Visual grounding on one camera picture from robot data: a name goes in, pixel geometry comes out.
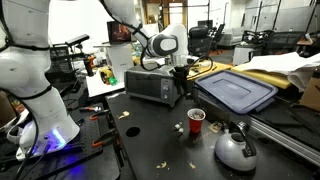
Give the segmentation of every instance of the chair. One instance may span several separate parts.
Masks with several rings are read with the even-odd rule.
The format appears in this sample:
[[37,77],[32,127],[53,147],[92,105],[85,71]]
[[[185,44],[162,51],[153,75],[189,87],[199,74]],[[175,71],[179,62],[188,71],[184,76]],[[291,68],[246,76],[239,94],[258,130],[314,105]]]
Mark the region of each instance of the chair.
[[270,34],[268,41],[262,43],[260,50],[249,52],[249,61],[256,55],[276,55],[294,52],[298,41],[304,34],[302,31],[273,32]]
[[209,56],[212,37],[205,25],[196,26],[189,30],[188,50],[193,56]]
[[219,54],[218,45],[217,45],[217,44],[218,44],[218,43],[220,42],[220,40],[221,40],[222,31],[223,31],[223,29],[224,29],[224,26],[225,26],[225,24],[220,24],[217,32],[216,32],[215,35],[214,35],[213,42],[212,42],[212,45],[211,45],[211,47],[212,47],[211,49],[217,51],[217,54]]

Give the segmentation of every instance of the red cup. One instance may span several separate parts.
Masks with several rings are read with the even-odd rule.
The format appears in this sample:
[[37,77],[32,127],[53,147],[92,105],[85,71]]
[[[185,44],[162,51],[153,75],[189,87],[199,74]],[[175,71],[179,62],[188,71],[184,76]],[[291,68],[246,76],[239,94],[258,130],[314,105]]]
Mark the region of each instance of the red cup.
[[190,132],[199,133],[201,131],[202,121],[206,113],[201,109],[190,109],[188,111]]

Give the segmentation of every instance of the white kettle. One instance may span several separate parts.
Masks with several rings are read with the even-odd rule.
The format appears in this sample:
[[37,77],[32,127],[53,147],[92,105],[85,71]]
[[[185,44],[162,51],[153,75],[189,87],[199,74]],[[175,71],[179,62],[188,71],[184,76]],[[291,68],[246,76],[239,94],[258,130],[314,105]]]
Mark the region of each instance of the white kettle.
[[247,139],[244,132],[245,123],[235,125],[239,133],[229,133],[225,125],[225,134],[219,137],[215,145],[215,153],[225,165],[238,171],[251,171],[257,165],[257,150]]

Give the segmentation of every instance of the tray lid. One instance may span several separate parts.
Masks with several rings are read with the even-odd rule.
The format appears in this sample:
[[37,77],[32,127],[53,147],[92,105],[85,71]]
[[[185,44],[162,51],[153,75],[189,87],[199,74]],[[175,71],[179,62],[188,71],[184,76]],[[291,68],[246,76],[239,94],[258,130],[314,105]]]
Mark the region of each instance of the tray lid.
[[270,84],[228,70],[199,78],[195,85],[238,114],[250,112],[278,92]]

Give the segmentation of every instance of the blue led light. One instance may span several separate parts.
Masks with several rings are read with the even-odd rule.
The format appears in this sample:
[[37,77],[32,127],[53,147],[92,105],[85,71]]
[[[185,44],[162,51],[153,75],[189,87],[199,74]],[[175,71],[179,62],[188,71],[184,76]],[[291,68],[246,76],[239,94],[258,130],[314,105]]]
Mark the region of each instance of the blue led light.
[[66,141],[62,138],[61,134],[57,130],[52,130],[52,134],[56,137],[56,139],[59,141],[59,147],[63,146]]

